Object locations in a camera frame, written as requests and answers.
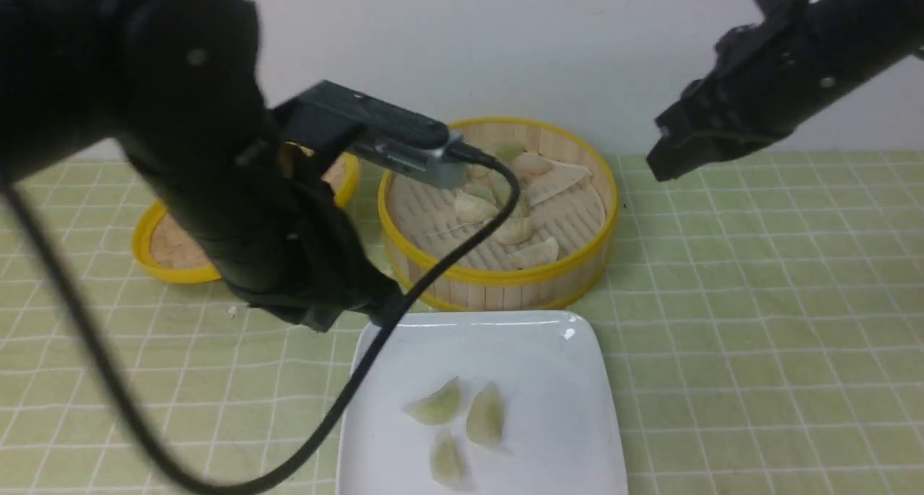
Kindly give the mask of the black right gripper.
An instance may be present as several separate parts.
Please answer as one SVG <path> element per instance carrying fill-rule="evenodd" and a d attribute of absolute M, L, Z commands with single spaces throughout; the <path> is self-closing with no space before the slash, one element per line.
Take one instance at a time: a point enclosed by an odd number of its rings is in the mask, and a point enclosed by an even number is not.
<path fill-rule="evenodd" d="M 726 32 L 657 117 L 658 182 L 766 149 L 922 45 L 922 0 L 753 1 L 762 21 Z"/>

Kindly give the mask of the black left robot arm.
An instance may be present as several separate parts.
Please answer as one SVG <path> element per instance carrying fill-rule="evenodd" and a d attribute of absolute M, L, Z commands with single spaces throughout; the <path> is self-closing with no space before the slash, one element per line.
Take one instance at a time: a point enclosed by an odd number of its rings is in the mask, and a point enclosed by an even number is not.
<path fill-rule="evenodd" d="M 2 0 L 2 183 L 106 138 L 251 307 L 326 331 L 390 322 L 397 283 L 269 107 L 248 0 Z"/>

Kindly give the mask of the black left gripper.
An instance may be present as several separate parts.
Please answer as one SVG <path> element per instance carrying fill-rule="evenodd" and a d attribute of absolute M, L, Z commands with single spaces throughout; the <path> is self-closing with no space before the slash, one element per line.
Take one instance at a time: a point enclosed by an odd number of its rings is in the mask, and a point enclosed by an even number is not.
<path fill-rule="evenodd" d="M 403 294 L 361 247 L 359 232 L 302 146 L 242 157 L 248 197 L 265 219 L 228 242 L 217 269 L 251 307 L 325 333 L 346 312 L 380 327 L 396 322 Z"/>

